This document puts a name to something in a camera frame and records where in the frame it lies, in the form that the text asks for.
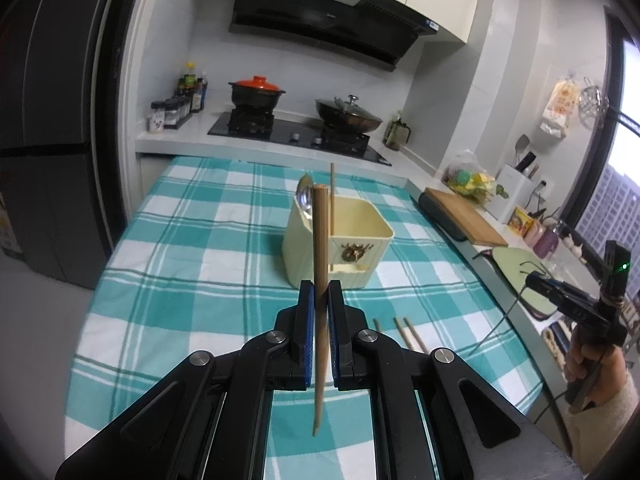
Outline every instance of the black refrigerator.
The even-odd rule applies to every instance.
[[[86,288],[126,224],[116,121],[134,3],[11,0],[0,16],[0,192],[28,266]]]

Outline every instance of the sky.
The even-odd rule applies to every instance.
[[[640,53],[635,45],[625,42],[625,83],[622,112],[640,123]],[[620,124],[609,155],[609,164],[620,174],[628,175],[640,185],[640,137]]]

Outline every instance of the table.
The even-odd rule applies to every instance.
[[[303,171],[180,156],[134,216],[95,291],[72,366],[66,407],[69,455],[190,352],[222,354],[273,327],[296,304],[284,275],[282,238]],[[314,172],[328,184],[327,173]],[[521,411],[542,382],[517,334],[500,319],[478,277],[416,209],[409,194],[357,176],[337,193],[370,200],[396,236],[366,288],[345,291],[370,326],[402,344],[392,321],[407,316],[430,348],[447,346]],[[331,381],[330,367],[326,380]],[[311,437],[312,388],[276,392],[266,478],[373,478],[367,392],[327,388]]]

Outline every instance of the garlic bulb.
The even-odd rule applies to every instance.
[[[567,235],[567,237],[562,240],[562,243],[566,246],[567,249],[573,249],[575,246],[574,239],[571,238],[571,235]]]
[[[571,252],[576,258],[578,259],[582,258],[582,245],[574,246],[574,248],[571,249]]]

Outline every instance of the wooden cutting board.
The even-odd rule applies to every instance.
[[[424,190],[442,208],[442,210],[455,222],[473,245],[488,247],[508,247],[509,244],[502,238],[489,222],[467,200],[454,193],[447,193],[428,187]]]

